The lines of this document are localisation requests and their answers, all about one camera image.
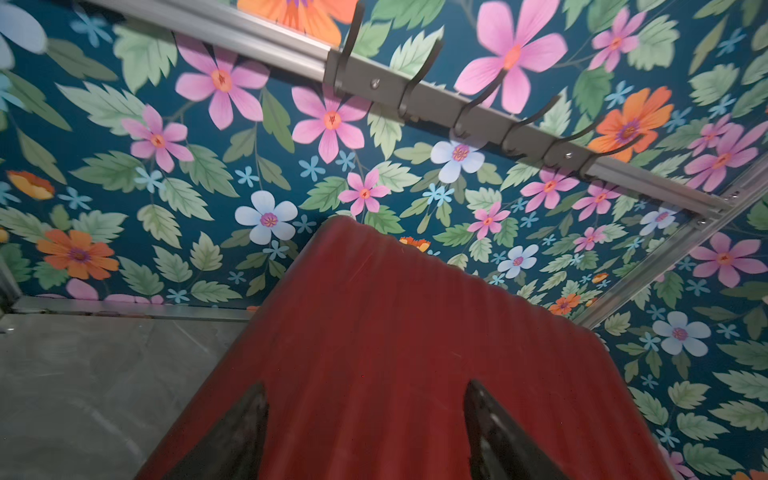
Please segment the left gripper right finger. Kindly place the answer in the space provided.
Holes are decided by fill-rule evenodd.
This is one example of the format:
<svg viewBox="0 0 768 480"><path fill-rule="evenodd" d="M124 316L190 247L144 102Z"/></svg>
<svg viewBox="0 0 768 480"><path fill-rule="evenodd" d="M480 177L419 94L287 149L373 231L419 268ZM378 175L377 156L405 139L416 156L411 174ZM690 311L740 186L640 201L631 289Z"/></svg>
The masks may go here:
<svg viewBox="0 0 768 480"><path fill-rule="evenodd" d="M566 480L565 473L477 380L467 384L463 411L474 479Z"/></svg>

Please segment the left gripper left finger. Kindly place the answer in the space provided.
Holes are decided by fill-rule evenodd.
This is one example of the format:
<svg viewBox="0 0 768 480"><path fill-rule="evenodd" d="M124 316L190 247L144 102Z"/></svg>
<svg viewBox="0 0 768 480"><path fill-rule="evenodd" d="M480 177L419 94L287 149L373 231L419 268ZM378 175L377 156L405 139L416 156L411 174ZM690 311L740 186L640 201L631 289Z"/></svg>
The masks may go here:
<svg viewBox="0 0 768 480"><path fill-rule="evenodd" d="M265 387L254 384L164 478L257 479L268 415Z"/></svg>

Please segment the red hard-shell suitcase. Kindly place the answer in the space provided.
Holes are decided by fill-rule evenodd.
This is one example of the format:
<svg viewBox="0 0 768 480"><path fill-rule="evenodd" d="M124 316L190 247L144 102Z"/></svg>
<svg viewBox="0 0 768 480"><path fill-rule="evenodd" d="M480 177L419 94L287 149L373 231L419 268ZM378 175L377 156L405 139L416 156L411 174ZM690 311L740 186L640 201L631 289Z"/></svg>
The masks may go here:
<svg viewBox="0 0 768 480"><path fill-rule="evenodd" d="M262 479L467 479L481 383L572 479L671 472L590 330L347 217L328 219L139 471L159 479L255 384Z"/></svg>

